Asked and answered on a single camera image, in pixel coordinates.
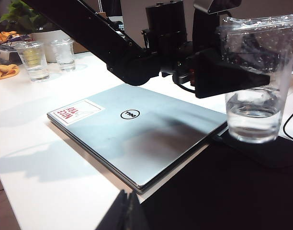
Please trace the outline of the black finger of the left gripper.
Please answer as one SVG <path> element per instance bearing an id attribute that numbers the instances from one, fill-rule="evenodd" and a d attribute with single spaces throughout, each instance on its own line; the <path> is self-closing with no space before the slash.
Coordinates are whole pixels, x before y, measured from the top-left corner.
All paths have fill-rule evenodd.
<path id="1" fill-rule="evenodd" d="M 275 72 L 279 62 L 279 40 L 261 38 L 255 34 L 243 36 L 241 45 L 241 66 L 251 72 Z"/>
<path id="2" fill-rule="evenodd" d="M 195 53 L 195 96 L 206 98 L 267 85 L 270 76 L 245 70 L 221 59 L 209 48 Z"/>

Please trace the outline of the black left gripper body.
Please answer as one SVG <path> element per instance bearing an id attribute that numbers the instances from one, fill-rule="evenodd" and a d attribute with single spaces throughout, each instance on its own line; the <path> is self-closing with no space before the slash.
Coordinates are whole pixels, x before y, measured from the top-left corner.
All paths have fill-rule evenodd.
<path id="1" fill-rule="evenodd" d="M 195 58 L 193 42 L 173 42 L 171 45 L 172 56 L 172 80 L 181 89 L 187 92 L 195 92 L 195 89 L 185 87 L 190 82 L 195 87 Z"/>

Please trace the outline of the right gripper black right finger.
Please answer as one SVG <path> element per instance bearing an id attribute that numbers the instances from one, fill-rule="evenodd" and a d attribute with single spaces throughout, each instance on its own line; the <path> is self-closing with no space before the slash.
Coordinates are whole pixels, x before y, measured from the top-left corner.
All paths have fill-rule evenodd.
<path id="1" fill-rule="evenodd" d="M 127 229 L 148 230 L 149 224 L 135 192 L 129 195 L 127 208 Z"/>

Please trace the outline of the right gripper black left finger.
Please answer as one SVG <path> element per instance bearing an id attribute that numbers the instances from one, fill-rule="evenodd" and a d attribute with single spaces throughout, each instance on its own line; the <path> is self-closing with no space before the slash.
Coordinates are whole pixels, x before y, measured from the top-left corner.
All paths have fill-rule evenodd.
<path id="1" fill-rule="evenodd" d="M 129 199 L 127 193 L 121 190 L 96 227 L 96 230 L 125 230 L 128 209 Z"/>

